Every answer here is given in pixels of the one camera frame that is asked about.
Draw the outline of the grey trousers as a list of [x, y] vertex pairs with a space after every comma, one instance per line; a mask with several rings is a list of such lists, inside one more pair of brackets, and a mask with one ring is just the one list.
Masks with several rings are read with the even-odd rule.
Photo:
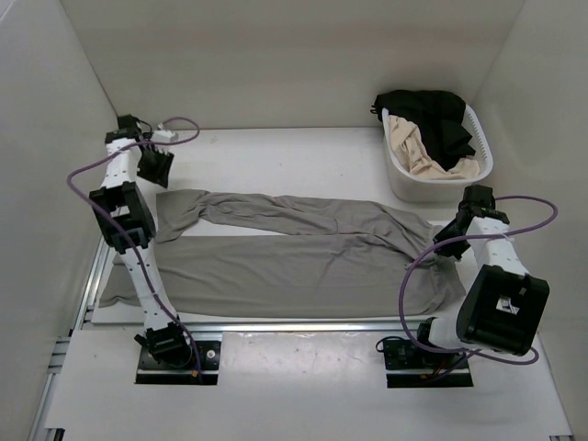
[[155, 200], [154, 253], [181, 312], [347, 319], [432, 314], [464, 298], [437, 227], [378, 202], [183, 189]]

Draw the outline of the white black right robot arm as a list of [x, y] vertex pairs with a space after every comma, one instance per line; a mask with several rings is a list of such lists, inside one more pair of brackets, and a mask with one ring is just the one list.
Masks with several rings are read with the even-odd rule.
[[455, 239], [435, 254], [459, 260], [472, 250], [478, 274], [458, 311], [419, 325], [413, 358], [431, 368], [447, 349], [488, 349], [523, 356], [531, 348], [549, 295], [548, 282], [531, 276], [507, 233], [510, 221], [496, 208], [492, 189], [466, 187], [454, 220], [434, 243]]

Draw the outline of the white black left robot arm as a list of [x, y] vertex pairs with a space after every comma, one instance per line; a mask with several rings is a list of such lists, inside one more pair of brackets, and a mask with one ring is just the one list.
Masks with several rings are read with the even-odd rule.
[[105, 138], [107, 152], [116, 157], [89, 199], [96, 204], [93, 211], [106, 243], [129, 271], [143, 310], [144, 331], [135, 340], [155, 361], [183, 368], [192, 360], [193, 346], [167, 298], [154, 256], [155, 220], [137, 185], [142, 178], [168, 187], [174, 155], [151, 140], [175, 141], [177, 136], [163, 129], [145, 133], [144, 122], [132, 115], [118, 117], [117, 123]]

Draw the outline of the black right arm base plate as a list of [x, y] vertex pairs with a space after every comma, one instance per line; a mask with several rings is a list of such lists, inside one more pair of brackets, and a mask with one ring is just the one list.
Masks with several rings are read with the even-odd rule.
[[466, 355], [424, 351], [400, 336], [375, 344], [383, 355], [388, 389], [470, 388], [473, 380]]

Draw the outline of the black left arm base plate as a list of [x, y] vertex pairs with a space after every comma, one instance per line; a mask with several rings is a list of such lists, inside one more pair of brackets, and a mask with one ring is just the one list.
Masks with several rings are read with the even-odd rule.
[[195, 358], [187, 356], [167, 363], [153, 358], [143, 348], [140, 352], [135, 383], [140, 385], [216, 386], [221, 363], [221, 340], [199, 340], [197, 348], [201, 372], [193, 375]]

